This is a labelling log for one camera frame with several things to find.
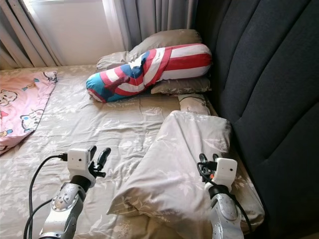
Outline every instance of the cable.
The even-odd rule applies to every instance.
[[[31,183],[30,183],[30,187],[29,187],[29,215],[30,215],[30,222],[29,222],[29,239],[32,238],[32,213],[33,213],[33,208],[32,208],[32,188],[33,188],[33,184],[35,181],[35,178],[37,177],[40,169],[44,166],[44,164],[49,161],[52,158],[62,158],[62,155],[54,155],[54,156],[50,156],[47,157],[45,160],[43,160],[43,162],[39,165],[39,167],[37,168],[36,172],[34,173]]]
[[[211,183],[212,185],[214,185],[214,187],[219,187],[219,185],[217,183],[214,183],[213,181],[211,181],[209,178],[206,177],[206,175],[201,171],[200,169],[200,165],[204,165],[203,163],[199,162],[197,163],[197,170],[199,171],[199,174],[206,180],[206,182]],[[249,228],[249,234],[252,235],[253,233],[253,229],[251,227],[251,223],[250,220],[245,212],[245,210],[243,209],[243,207],[240,205],[240,203],[237,201],[235,195],[230,194],[229,192],[223,192],[226,195],[228,195],[236,204],[237,207],[239,207],[240,211],[242,212],[242,214],[244,215],[244,218],[248,224],[248,228]]]
[[[31,213],[31,215],[29,216],[28,220],[26,221],[25,227],[24,227],[24,233],[23,233],[23,239],[27,239],[27,232],[28,232],[28,227],[30,225],[30,222],[32,221],[33,215],[40,209],[42,208],[44,205],[48,204],[49,202],[52,201],[52,198],[42,204],[40,204],[40,206],[38,206],[36,209],[34,209],[34,211]]]

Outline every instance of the white wall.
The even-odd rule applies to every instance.
[[[109,37],[102,0],[29,2],[64,65],[96,64],[101,56],[123,51]]]

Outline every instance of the bed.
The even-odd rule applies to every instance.
[[[1,75],[48,70],[17,69],[2,71]],[[55,70],[58,82],[38,128],[0,158],[1,238],[22,237],[28,217],[28,187],[39,163],[57,152],[91,145],[97,146],[97,155],[105,147],[110,147],[112,152],[105,165],[106,178],[98,179],[95,187],[88,191],[75,238],[181,238],[174,229],[145,215],[106,215],[112,198],[148,151],[164,119],[172,111],[180,110],[178,98],[145,92],[128,99],[100,103],[85,90],[85,81],[95,72],[95,66],[58,67]],[[256,205],[250,213],[255,228],[263,221],[263,207],[234,149],[231,155],[239,162],[234,187],[249,190],[255,199],[243,205],[248,208]],[[34,206],[50,199],[62,183],[69,180],[68,177],[65,162],[49,161],[35,182]],[[48,209],[46,205],[36,214],[33,238],[38,237]]]
[[[198,3],[195,26],[214,62],[213,91],[207,96],[233,127],[242,162],[234,148],[231,156],[244,178],[240,182],[237,177],[235,183],[250,188],[257,199],[254,205],[265,209],[265,223],[255,235],[259,239],[296,239],[319,228],[319,197],[314,191],[319,184],[319,59],[314,54],[319,52],[318,9],[318,2],[306,0]],[[57,71],[59,82],[37,130],[0,158],[1,238],[21,238],[28,217],[28,184],[39,163],[56,151],[93,144],[97,153],[105,147],[112,153],[105,166],[107,177],[88,192],[76,238],[180,238],[145,215],[106,215],[112,197],[136,170],[164,119],[179,110],[177,97],[144,93],[97,103],[84,84],[94,66]],[[51,198],[67,180],[66,165],[49,162],[34,186],[34,205]],[[34,238],[47,210],[34,219]],[[256,214],[260,223],[263,213]]]

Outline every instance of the dark gray headboard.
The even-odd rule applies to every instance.
[[[319,230],[319,0],[199,0],[210,99],[266,209],[263,234]]]

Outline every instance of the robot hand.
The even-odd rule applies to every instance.
[[[104,149],[95,166],[92,161],[96,146],[90,149],[71,149],[67,153],[70,172],[69,183],[64,183],[52,199],[51,211],[40,232],[40,239],[72,239],[77,219],[82,212],[86,192],[94,187],[96,177],[105,177],[101,172],[111,149]]]

